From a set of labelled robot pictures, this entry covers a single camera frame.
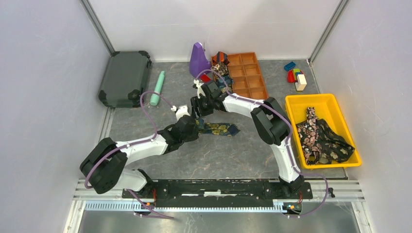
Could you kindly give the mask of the navy yellow floral tie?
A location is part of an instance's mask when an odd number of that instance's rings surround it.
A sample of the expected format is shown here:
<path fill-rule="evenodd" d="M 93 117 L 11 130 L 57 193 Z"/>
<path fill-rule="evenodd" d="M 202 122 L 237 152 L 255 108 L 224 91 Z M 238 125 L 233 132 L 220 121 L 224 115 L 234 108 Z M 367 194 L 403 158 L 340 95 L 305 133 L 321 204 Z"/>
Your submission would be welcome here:
<path fill-rule="evenodd" d="M 233 123 L 208 123 L 198 118 L 196 124 L 200 134 L 235 136 L 240 132 L 240 129 Z"/>

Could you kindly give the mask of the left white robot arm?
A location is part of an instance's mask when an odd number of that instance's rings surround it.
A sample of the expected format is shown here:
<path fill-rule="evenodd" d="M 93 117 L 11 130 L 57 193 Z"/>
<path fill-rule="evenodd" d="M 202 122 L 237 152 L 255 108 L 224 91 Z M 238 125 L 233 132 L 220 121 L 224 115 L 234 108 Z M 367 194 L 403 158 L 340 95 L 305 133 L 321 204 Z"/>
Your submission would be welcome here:
<path fill-rule="evenodd" d="M 196 119 L 184 115 L 176 123 L 157 132 L 156 136 L 125 142 L 110 137 L 102 139 L 81 162 L 85 187 L 103 194 L 113 188 L 131 189 L 141 198 L 151 195 L 153 185 L 141 170 L 126 166 L 138 160 L 178 150 L 184 143 L 198 139 Z"/>

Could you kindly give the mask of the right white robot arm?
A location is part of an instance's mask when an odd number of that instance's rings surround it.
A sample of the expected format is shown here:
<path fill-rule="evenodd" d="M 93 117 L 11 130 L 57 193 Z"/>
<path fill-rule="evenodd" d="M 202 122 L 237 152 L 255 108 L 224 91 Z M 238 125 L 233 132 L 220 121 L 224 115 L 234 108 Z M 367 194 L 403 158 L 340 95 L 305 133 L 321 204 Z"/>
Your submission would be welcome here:
<path fill-rule="evenodd" d="M 300 192 L 304 177 L 291 149 L 291 123 L 277 100 L 272 97 L 256 100 L 223 92 L 214 81 L 193 82 L 197 95 L 191 98 L 192 113 L 204 117 L 219 110 L 251 118 L 260 139 L 273 151 L 282 195 L 287 198 L 295 197 Z"/>

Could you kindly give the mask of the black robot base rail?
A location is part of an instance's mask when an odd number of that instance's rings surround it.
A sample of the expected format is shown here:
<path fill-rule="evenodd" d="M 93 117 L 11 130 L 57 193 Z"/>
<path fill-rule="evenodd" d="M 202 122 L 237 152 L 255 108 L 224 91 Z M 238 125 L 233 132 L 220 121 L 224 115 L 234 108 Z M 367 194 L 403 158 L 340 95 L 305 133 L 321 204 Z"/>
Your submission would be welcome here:
<path fill-rule="evenodd" d="M 211 179 L 149 181 L 139 191 L 123 190 L 122 198 L 153 199 L 155 207 L 271 207 L 274 200 L 312 199 L 310 183 L 290 188 L 279 180 Z"/>

